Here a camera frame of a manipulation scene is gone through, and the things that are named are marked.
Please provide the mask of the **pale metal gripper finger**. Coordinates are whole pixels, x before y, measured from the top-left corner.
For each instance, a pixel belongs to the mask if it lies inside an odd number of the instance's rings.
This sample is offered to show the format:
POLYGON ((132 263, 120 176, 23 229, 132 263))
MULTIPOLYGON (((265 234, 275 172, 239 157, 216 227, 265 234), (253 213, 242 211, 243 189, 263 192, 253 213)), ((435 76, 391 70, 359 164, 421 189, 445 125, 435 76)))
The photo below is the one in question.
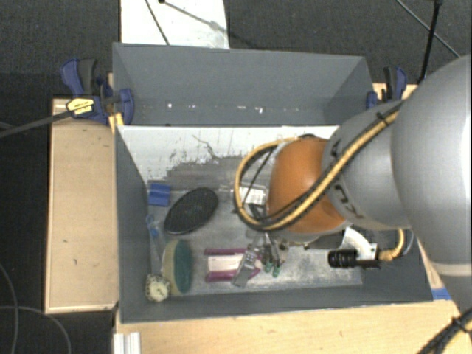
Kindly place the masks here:
POLYGON ((246 250, 232 278, 231 284, 237 287, 245 287, 253 273, 258 269, 257 260, 258 255, 256 251, 252 249, 246 250))

